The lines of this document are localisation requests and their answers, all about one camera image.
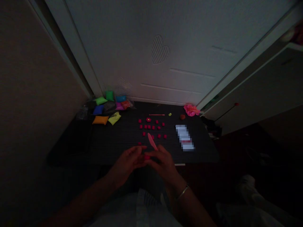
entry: blurred card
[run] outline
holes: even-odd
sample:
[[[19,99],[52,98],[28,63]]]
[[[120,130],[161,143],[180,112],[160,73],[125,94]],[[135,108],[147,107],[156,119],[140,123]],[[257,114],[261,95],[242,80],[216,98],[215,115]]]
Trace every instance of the blurred card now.
[[[178,134],[179,141],[183,151],[194,151],[195,146],[193,145],[190,134],[188,133],[186,125],[176,125],[176,132]]]

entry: wrist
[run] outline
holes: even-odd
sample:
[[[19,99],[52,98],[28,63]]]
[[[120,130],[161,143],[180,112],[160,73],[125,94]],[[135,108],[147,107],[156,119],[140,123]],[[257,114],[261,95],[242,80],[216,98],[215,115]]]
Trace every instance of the wrist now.
[[[114,179],[110,177],[108,174],[106,174],[100,180],[103,181],[108,186],[109,191],[116,191],[119,188],[117,183],[114,181]]]
[[[173,180],[173,182],[170,185],[170,187],[174,193],[174,196],[180,195],[183,192],[183,190],[185,189],[186,185],[187,185],[187,182],[178,173],[178,175],[175,177],[175,179]]]

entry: white shoe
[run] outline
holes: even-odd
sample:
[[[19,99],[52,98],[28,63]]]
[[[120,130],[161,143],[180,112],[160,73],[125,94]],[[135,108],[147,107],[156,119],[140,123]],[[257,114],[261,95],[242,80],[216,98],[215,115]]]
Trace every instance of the white shoe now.
[[[254,198],[256,196],[262,197],[255,188],[255,178],[251,175],[245,175],[241,178],[240,183],[236,186],[236,190],[240,193],[242,198],[248,205],[255,205]]]

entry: door panel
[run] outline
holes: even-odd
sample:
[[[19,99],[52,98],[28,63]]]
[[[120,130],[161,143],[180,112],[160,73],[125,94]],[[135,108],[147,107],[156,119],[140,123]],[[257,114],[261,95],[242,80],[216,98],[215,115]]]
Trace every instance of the door panel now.
[[[66,2],[103,89],[181,105],[205,97],[295,1]]]

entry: forearm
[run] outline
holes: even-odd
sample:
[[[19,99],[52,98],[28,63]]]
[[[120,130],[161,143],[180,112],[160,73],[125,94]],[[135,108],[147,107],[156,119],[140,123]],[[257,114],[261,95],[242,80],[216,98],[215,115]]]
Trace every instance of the forearm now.
[[[42,223],[43,226],[82,226],[104,205],[116,190],[110,177],[105,176],[77,196],[56,215]]]
[[[170,186],[174,197],[179,196],[186,185],[186,181],[179,175]],[[190,188],[176,201],[176,204],[183,215],[182,219],[185,218],[186,223],[190,223],[189,226],[216,226]]]

